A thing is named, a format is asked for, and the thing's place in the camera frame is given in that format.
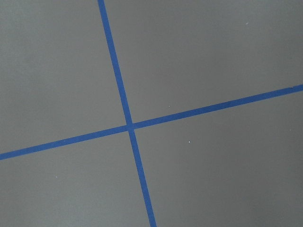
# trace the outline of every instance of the painter's tape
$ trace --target painter's tape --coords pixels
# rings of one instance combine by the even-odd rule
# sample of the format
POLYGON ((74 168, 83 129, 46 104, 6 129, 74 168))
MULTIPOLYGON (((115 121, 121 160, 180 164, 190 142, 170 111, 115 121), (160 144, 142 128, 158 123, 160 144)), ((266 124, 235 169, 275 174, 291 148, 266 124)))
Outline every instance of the painter's tape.
POLYGON ((284 96, 284 95, 288 95, 288 94, 292 94, 292 93, 296 93, 296 92, 300 92, 300 91, 303 91, 303 84, 297 85, 294 87, 288 87, 288 88, 276 90, 276 91, 266 92, 266 93, 262 93, 262 94, 255 95, 255 96, 240 98, 240 99, 236 99, 236 100, 232 100, 232 101, 228 101, 228 102, 224 102, 224 103, 201 107, 201 108, 194 109, 194 110, 189 110, 189 111, 175 113, 175 114, 171 114, 171 115, 167 115, 167 116, 163 116, 163 117, 158 117, 158 118, 154 118, 154 119, 150 119, 150 120, 146 120, 146 121, 142 121, 142 122, 137 122, 137 123, 133 124, 133 127, 134 127, 134 129, 144 128, 144 127, 148 127, 148 126, 152 126, 152 125, 156 125, 156 124, 175 121, 175 120, 182 119, 182 118, 192 117, 192 116, 196 116, 196 115, 200 115, 200 114, 204 114, 204 113, 209 113, 209 112, 218 111, 218 110, 222 110, 222 109, 226 109, 226 108, 231 108, 231 107, 238 106, 238 105, 244 105, 244 104, 253 103, 253 102, 257 102, 257 101, 261 101, 261 100, 265 100, 265 99, 269 99, 269 98, 284 96))
POLYGON ((107 17, 107 13, 106 13, 104 0, 98 0, 98 4, 99 4, 100 14, 101 14, 104 32, 105 32, 105 36, 106 36, 106 40, 107 40, 108 50, 109 50, 110 58, 111 58, 111 61, 113 64, 115 78, 116 78, 116 82, 117 82, 117 86, 118 86, 118 90, 119 90, 119 94, 120 94, 120 98, 121 98, 125 121, 126 121, 126 125, 128 127, 129 138, 130 138, 130 141, 132 144, 134 159, 136 162, 137 172, 138 172, 141 190, 142 190, 142 194, 143 194, 143 198, 144 198, 144 202, 145 202, 147 216, 148 216, 148 219, 150 222, 150 226, 157 227, 155 216, 154 216, 153 209, 152 209, 152 202, 150 199, 150 195, 148 192, 147 183, 146 183, 146 179, 145 179, 145 175, 144 175, 144 171, 143 171, 139 147, 138 147, 137 139, 136 139, 134 129, 133 129, 133 121, 132 121, 131 113, 129 110, 127 98, 126 98, 126 92, 125 92, 125 88, 123 85, 121 71, 120 71, 120 67, 119 67, 119 63, 118 63, 118 58, 117 58, 117 54, 116 54, 116 50, 115 50, 112 33, 110 30, 110 26, 109 26, 109 21, 108 21, 108 17, 107 17))
POLYGON ((38 151, 52 149, 52 148, 57 148, 57 147, 61 147, 61 146, 65 146, 65 145, 69 145, 69 144, 73 144, 73 143, 79 143, 79 142, 86 141, 86 140, 92 140, 92 139, 96 139, 96 138, 100 138, 100 137, 104 137, 104 136, 121 133, 124 131, 127 131, 126 125, 112 128, 112 129, 97 131, 97 132, 93 132, 93 133, 89 133, 89 134, 84 134, 84 135, 80 135, 80 136, 75 136, 75 137, 71 137, 71 138, 67 138, 67 139, 63 139, 63 140, 58 140, 58 141, 54 141, 54 142, 50 142, 50 143, 45 143, 45 144, 41 144, 41 145, 29 147, 29 148, 14 150, 14 151, 0 154, 0 160, 17 157, 17 156, 21 156, 21 155, 26 155, 26 154, 31 154, 31 153, 35 153, 38 151))

